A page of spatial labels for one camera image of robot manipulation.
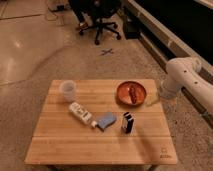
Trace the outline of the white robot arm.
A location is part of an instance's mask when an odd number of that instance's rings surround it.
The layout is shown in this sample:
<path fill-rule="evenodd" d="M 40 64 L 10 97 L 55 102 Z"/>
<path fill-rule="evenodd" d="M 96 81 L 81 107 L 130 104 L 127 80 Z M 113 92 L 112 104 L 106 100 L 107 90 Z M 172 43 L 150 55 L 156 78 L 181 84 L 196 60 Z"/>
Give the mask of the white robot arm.
<path fill-rule="evenodd" d="M 198 102 L 213 114 L 213 85 L 204 80 L 199 72 L 202 63 L 198 58 L 173 58 L 166 63 L 166 78 L 159 87 L 159 96 L 173 99 L 185 87 Z"/>

